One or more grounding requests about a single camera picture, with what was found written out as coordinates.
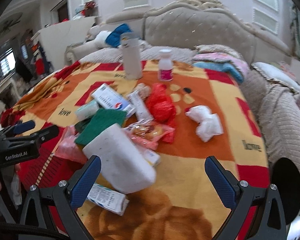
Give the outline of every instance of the toothpaste box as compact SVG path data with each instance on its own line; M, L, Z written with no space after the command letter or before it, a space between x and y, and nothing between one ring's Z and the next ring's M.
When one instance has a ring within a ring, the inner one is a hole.
M124 214L129 203L125 194L103 187L97 183L92 186L87 200L119 216Z
M128 118L136 112L136 108L128 100L105 83L92 94L92 97L105 109L126 111Z

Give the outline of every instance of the green sponge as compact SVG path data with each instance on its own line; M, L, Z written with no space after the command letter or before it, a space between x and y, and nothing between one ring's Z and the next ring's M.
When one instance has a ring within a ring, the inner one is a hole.
M122 126L126 119L126 115L127 112L125 111L100 108L74 142L86 146L111 125L118 123Z

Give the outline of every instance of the quilted bedspread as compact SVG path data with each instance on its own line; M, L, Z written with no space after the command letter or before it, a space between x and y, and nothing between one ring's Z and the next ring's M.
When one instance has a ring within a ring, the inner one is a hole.
M127 95L138 83L157 82L157 61L143 61L143 78L125 79L120 63L75 63L44 80L23 97L13 111L22 121L34 120L36 127L26 134L55 124L59 136L43 144L36 160L21 164L19 172L26 188L55 186L69 179L81 167L54 157L64 128L77 123L74 111L91 100L90 93L107 83L118 93ZM204 171L205 159L214 155L237 179L252 186L267 187L269 174L261 133L237 84L226 73L192 67L175 62L174 78L166 82L167 93L177 108L177 129L173 144L160 142L157 152L161 163L156 167L157 180L142 191L128 194L124 215L118 216L86 201L77 210L95 239L212 239L230 210L225 208ZM206 105L220 117L224 134L204 143L196 135L198 124L184 110ZM131 117L127 124L135 122ZM97 182L111 185L100 175ZM51 209L55 221L57 212ZM243 239L254 209L238 236Z

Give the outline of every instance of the ceiling fan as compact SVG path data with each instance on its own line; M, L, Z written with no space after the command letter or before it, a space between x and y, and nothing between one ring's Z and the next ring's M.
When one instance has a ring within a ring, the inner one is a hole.
M11 31L11 28L20 22L22 12L14 13L0 22L0 37Z

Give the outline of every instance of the folded blanket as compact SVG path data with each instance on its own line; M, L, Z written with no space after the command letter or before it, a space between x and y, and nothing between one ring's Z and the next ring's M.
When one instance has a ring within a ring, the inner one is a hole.
M220 72L227 72L233 76L233 78L238 84L242 84L244 79L242 74L239 71L237 71L237 69L234 66L232 66L229 62L214 63L214 62L198 61L194 63L193 66L199 68L205 68L205 69L212 69Z
M237 59L229 54L222 52L206 53L206 54L197 54L193 57L193 61L208 61L215 63L230 63L244 78L247 76L249 71L249 66L244 60Z

